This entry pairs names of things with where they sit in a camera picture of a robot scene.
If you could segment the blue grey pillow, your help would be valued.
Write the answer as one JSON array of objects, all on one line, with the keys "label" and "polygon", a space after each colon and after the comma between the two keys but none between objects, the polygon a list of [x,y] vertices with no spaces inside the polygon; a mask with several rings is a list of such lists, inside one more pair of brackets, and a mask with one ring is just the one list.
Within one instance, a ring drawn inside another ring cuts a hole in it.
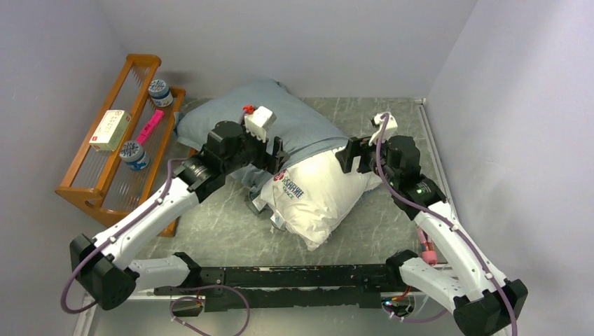
[{"label": "blue grey pillow", "polygon": [[186,112],[174,129],[176,139],[185,146],[200,150],[217,123],[239,121],[243,107],[247,105],[263,106],[274,113],[276,120],[268,127],[270,142],[267,151],[272,151],[275,137],[282,140],[283,150],[289,155],[282,165],[284,169],[347,143],[347,135],[329,119],[272,79],[244,84]]}]

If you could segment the white pillow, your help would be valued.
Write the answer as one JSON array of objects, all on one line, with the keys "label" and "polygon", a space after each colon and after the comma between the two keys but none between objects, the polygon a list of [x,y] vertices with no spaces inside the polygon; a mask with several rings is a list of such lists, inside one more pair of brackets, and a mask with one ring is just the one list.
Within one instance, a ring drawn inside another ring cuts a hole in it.
[{"label": "white pillow", "polygon": [[361,196],[380,184],[372,173],[343,173],[334,148],[288,167],[266,182],[253,201],[270,207],[272,224],[298,235],[313,251],[324,244]]}]

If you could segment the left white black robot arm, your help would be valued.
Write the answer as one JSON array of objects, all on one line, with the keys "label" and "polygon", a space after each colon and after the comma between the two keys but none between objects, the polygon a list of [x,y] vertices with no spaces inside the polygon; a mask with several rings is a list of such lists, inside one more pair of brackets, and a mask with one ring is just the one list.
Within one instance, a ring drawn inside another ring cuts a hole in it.
[{"label": "left white black robot arm", "polygon": [[61,308],[78,282],[104,310],[121,305],[131,294],[170,286],[191,294],[203,285],[202,268],[186,253],[138,260],[138,252],[174,219],[204,202],[225,185],[226,177],[252,165],[271,174],[289,160],[283,141],[262,139],[262,131],[247,123],[218,122],[194,155],[167,163],[167,178],[158,191],[115,225],[89,238],[80,234],[69,245],[72,273],[61,294]]}]

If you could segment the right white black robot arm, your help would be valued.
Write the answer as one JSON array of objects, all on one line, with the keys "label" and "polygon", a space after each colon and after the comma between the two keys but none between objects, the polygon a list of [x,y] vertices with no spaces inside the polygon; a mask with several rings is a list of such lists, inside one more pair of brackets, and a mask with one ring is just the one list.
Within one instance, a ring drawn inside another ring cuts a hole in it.
[{"label": "right white black robot arm", "polygon": [[378,175],[400,208],[428,234],[448,261],[447,276],[406,250],[386,261],[386,284],[400,291],[416,288],[438,302],[464,335],[518,334],[518,317],[527,287],[498,270],[453,217],[453,208],[437,184],[421,172],[420,151],[409,136],[386,142],[352,138],[336,153],[343,173],[352,170]]}]

